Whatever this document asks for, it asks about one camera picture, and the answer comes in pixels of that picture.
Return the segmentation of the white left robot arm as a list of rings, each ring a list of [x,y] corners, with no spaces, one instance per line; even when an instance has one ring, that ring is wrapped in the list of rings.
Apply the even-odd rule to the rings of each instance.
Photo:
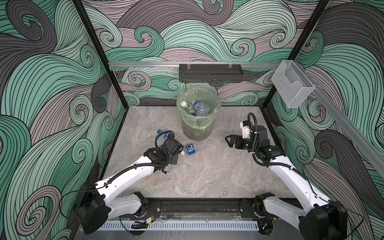
[[[78,190],[73,211],[86,235],[102,227],[107,220],[122,215],[145,215],[148,201],[140,192],[128,197],[121,193],[139,180],[177,163],[184,146],[175,139],[167,139],[160,147],[148,149],[127,168],[98,182],[85,182]]]

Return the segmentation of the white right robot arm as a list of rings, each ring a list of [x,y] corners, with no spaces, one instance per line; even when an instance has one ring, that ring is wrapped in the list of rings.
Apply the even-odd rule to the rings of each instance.
[[[256,164],[274,172],[291,190],[300,203],[296,207],[265,193],[255,197],[257,216],[276,216],[295,227],[305,240],[345,240],[347,238],[347,210],[340,202],[333,202],[317,190],[309,179],[294,167],[282,149],[258,137],[244,139],[230,135],[225,138],[230,148],[246,150]]]

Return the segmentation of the clear bottle green white label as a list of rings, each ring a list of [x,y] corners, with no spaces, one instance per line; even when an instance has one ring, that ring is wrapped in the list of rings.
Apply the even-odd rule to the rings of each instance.
[[[196,116],[196,110],[191,103],[188,103],[186,101],[182,101],[181,107],[189,115]]]

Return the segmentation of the Pepsi bottle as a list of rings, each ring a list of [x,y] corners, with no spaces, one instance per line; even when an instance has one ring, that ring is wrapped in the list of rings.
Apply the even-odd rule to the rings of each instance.
[[[193,107],[196,110],[196,115],[198,117],[205,117],[210,114],[210,106],[201,101],[193,102]]]
[[[163,137],[166,140],[168,138],[174,138],[175,137],[175,133],[173,131],[170,131],[170,130],[157,130],[157,134],[158,135],[156,136],[156,139]]]

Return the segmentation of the white cap blue label bottle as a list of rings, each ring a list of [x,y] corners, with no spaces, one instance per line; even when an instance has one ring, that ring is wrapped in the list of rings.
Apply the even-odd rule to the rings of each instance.
[[[194,145],[187,145],[183,148],[183,150],[181,151],[181,155],[184,156],[184,155],[188,155],[188,156],[191,156],[191,155],[194,155],[196,153],[196,148]]]

